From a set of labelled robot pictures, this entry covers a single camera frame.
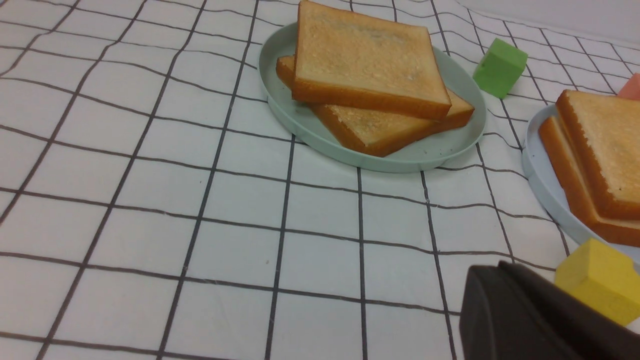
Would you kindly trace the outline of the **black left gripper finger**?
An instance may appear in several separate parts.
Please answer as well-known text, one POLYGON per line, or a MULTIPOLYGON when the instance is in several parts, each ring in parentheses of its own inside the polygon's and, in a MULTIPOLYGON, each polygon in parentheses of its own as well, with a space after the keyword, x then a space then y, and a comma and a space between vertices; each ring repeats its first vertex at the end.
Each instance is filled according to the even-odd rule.
POLYGON ((637 333, 528 267, 469 267, 459 320, 467 360, 637 360, 637 333))

